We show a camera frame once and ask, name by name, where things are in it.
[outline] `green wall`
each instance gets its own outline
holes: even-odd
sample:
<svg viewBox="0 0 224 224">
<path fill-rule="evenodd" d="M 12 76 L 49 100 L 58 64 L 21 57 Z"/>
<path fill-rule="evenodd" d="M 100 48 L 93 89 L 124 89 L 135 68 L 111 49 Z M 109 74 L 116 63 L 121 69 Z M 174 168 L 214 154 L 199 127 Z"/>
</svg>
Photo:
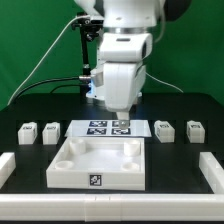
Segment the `green wall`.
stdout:
<svg viewBox="0 0 224 224">
<path fill-rule="evenodd" d="M 147 69 L 185 92 L 208 93 L 224 105 L 224 1 L 192 2 L 183 17 L 167 24 L 163 40 L 147 60 Z M 0 0 L 0 109 L 78 11 L 73 0 Z M 92 66 L 94 47 L 94 43 L 89 45 Z M 80 54 L 79 32 L 69 29 L 29 84 L 81 74 Z M 49 92 L 54 86 L 31 92 Z M 150 79 L 144 91 L 175 92 Z"/>
</svg>

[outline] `white block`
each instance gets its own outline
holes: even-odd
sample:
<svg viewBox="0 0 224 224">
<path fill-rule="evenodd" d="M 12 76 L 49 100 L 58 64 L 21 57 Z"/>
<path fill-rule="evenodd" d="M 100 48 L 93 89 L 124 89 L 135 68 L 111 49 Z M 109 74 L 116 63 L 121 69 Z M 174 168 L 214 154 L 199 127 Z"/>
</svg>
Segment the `white block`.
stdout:
<svg viewBox="0 0 224 224">
<path fill-rule="evenodd" d="M 57 122 L 46 124 L 42 137 L 44 145 L 57 145 L 60 138 L 60 124 Z"/>
<path fill-rule="evenodd" d="M 0 157 L 0 188 L 16 168 L 14 153 L 3 153 Z"/>
<path fill-rule="evenodd" d="M 1 194 L 0 220 L 85 220 L 84 199 L 81 194 Z"/>
<path fill-rule="evenodd" d="M 156 121 L 155 135 L 162 143 L 174 142 L 175 130 L 167 121 Z"/>
<path fill-rule="evenodd" d="M 199 167 L 215 194 L 224 194 L 224 170 L 211 152 L 200 153 Z"/>
<path fill-rule="evenodd" d="M 33 144 L 37 137 L 37 123 L 24 123 L 18 131 L 19 145 Z"/>
<path fill-rule="evenodd" d="M 86 195 L 85 221 L 121 221 L 121 197 L 114 195 Z"/>
<path fill-rule="evenodd" d="M 223 195 L 126 194 L 121 201 L 123 221 L 224 220 Z"/>
<path fill-rule="evenodd" d="M 188 121 L 187 122 L 187 136 L 190 143 L 204 143 L 205 129 L 200 122 Z"/>
</svg>

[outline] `black tabletop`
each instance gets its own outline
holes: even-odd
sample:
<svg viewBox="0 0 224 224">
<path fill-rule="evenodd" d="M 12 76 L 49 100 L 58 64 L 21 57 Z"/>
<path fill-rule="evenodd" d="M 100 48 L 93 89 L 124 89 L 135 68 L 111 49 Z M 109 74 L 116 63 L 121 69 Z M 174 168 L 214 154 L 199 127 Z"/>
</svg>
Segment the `black tabletop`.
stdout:
<svg viewBox="0 0 224 224">
<path fill-rule="evenodd" d="M 131 119 L 148 120 L 151 138 L 145 138 L 146 190 L 113 191 L 49 189 L 46 169 L 63 144 L 71 120 L 116 120 L 103 106 L 89 104 L 79 94 L 30 94 L 0 112 L 0 151 L 15 152 L 16 171 L 0 193 L 212 193 L 199 169 L 200 152 L 212 152 L 224 164 L 224 107 L 205 94 L 144 94 L 131 109 Z M 156 120 L 168 121 L 175 129 L 175 142 L 162 144 L 154 134 Z M 187 121 L 205 128 L 204 144 L 191 144 Z M 25 122 L 38 123 L 33 145 L 18 145 L 17 131 Z M 46 123 L 61 124 L 58 145 L 44 146 L 41 133 Z"/>
</svg>

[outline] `white cube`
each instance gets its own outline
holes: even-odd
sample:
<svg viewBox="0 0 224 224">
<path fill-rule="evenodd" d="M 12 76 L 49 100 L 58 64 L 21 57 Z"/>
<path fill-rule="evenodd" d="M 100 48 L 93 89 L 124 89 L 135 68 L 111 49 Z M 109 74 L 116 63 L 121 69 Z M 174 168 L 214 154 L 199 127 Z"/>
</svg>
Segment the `white cube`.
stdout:
<svg viewBox="0 0 224 224">
<path fill-rule="evenodd" d="M 46 124 L 42 137 L 44 145 L 56 145 L 60 138 L 60 124 L 57 122 Z"/>
<path fill-rule="evenodd" d="M 174 142 L 175 130 L 167 121 L 156 121 L 155 135 L 162 143 Z"/>
<path fill-rule="evenodd" d="M 187 136 L 189 138 L 190 143 L 204 143 L 205 129 L 200 122 L 188 121 Z"/>
<path fill-rule="evenodd" d="M 24 123 L 18 131 L 19 145 L 33 144 L 37 137 L 37 123 Z"/>
</svg>

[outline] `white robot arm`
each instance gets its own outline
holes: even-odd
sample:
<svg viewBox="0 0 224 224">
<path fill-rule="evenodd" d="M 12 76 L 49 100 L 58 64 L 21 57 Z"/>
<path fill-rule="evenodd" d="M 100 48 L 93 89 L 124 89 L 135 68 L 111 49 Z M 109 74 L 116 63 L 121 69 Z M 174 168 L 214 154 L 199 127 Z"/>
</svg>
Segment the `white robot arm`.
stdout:
<svg viewBox="0 0 224 224">
<path fill-rule="evenodd" d="M 153 38 L 148 27 L 156 26 L 165 0 L 75 0 L 91 20 L 104 20 L 99 56 L 103 75 L 100 100 L 109 111 L 116 112 L 119 126 L 129 126 L 129 110 L 145 82 L 143 59 L 152 51 Z"/>
</svg>

